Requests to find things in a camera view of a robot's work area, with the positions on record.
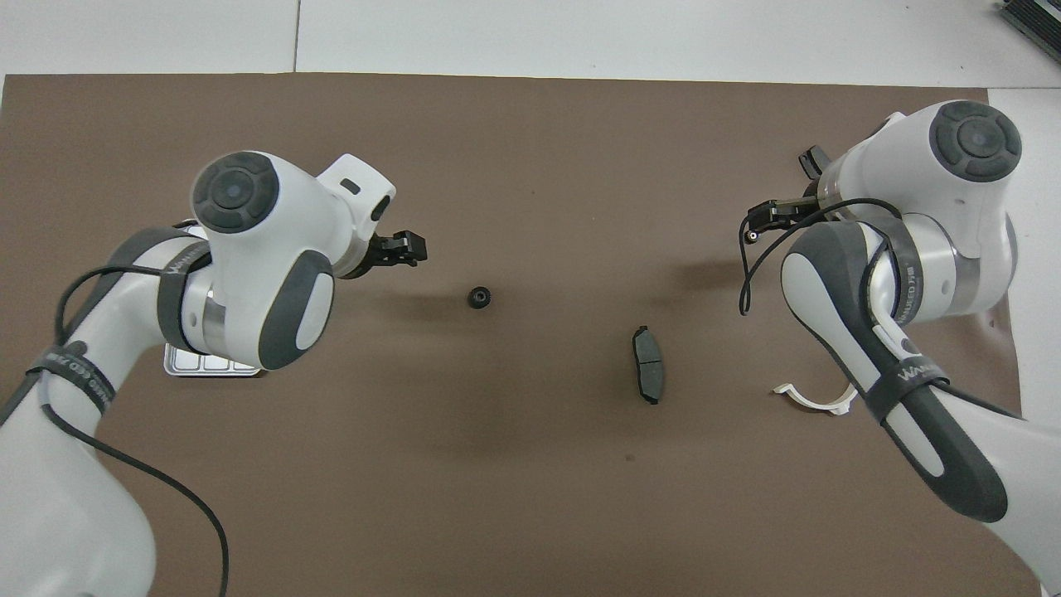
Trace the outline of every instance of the brown board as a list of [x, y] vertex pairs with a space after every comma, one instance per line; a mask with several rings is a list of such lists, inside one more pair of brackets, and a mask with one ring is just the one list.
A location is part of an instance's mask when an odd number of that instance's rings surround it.
[[[1021, 561], [920, 481], [787, 312], [781, 253], [737, 315], [737, 223], [892, 111], [982, 89], [363, 74], [10, 76], [0, 112], [0, 390], [55, 298], [134, 231], [190, 216], [243, 148], [398, 188], [381, 231], [421, 266], [337, 285], [317, 347], [255, 380], [144, 355], [99, 437], [198, 492], [230, 595], [1033, 595]], [[752, 248], [752, 253], [759, 248]], [[493, 303], [470, 310], [475, 285]], [[656, 335], [658, 406], [631, 336]], [[910, 329], [1009, 408], [1005, 306]], [[216, 539], [178, 494], [105, 463], [158, 546], [152, 595], [210, 595]], [[3, 488], [2, 491], [17, 491]]]

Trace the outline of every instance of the white robotic arm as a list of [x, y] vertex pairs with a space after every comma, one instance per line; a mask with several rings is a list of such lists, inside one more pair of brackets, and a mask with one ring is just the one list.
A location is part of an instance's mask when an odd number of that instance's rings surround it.
[[[892, 115], [830, 163], [802, 203], [787, 201], [839, 208], [838, 221], [813, 223], [793, 244], [781, 278], [793, 314], [921, 478], [952, 509], [985, 523], [1057, 595], [1061, 433], [954, 389], [901, 329], [1001, 300], [1015, 266], [1002, 196], [1020, 153], [1016, 128], [984, 104]], [[890, 204], [902, 220], [875, 204], [849, 204], [857, 197]], [[760, 209], [776, 221], [783, 211]], [[793, 218], [802, 215], [821, 218]], [[760, 220], [752, 230], [786, 226]]]
[[118, 270], [69, 326], [58, 323], [55, 346], [0, 409], [0, 594], [146, 595], [155, 566], [146, 519], [42, 405], [94, 435], [140, 354], [167, 341], [264, 369], [294, 362], [324, 330], [334, 277], [427, 259], [412, 232], [376, 234], [394, 194], [350, 155], [313, 177], [240, 152], [208, 165], [193, 190], [209, 242], [152, 228], [115, 251]]

